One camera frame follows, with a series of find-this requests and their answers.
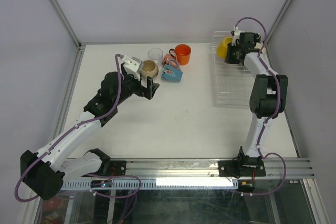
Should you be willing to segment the beige mug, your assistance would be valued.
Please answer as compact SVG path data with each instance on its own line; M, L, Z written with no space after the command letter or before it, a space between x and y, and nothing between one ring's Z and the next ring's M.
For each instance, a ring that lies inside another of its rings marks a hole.
M141 68L141 76L144 80L147 77L154 79L159 73L159 69L157 64L152 60L146 60L143 62L143 66Z

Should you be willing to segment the yellow mug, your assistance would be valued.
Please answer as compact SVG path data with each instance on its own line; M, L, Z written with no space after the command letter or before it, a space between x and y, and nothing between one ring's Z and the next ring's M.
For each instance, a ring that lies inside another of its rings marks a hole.
M228 52L228 45L231 44L233 41L232 37L225 37L222 42L218 45L216 49L217 55L225 59L227 57L227 52Z

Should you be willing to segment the green inside mug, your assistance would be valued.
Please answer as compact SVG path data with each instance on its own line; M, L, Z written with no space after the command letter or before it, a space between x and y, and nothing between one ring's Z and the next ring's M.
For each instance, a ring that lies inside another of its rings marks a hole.
M266 59L267 58L267 48L263 44L261 44L262 55Z

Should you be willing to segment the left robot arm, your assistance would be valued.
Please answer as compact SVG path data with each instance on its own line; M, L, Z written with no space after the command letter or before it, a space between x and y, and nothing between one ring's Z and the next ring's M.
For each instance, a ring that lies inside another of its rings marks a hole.
M110 156L98 148L84 156L67 160L68 156L95 131L103 128L118 112L117 106L137 95L151 100L159 88L151 77L142 85L142 77L127 73L124 65L109 72L101 81L97 94L87 103L70 128L36 152L27 150L20 157L20 183L27 185L36 197L53 198L61 187L78 177L118 175Z

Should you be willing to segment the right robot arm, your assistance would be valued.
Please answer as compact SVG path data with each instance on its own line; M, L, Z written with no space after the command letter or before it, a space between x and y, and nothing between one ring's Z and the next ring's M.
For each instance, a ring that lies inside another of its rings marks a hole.
M263 177L266 172L262 148L270 127L285 109L288 78L278 74L266 62L263 47L257 48L261 42L260 34L235 30L231 35L225 62L244 66L254 78L249 98L252 121L237 157L219 163L219 174L234 178Z

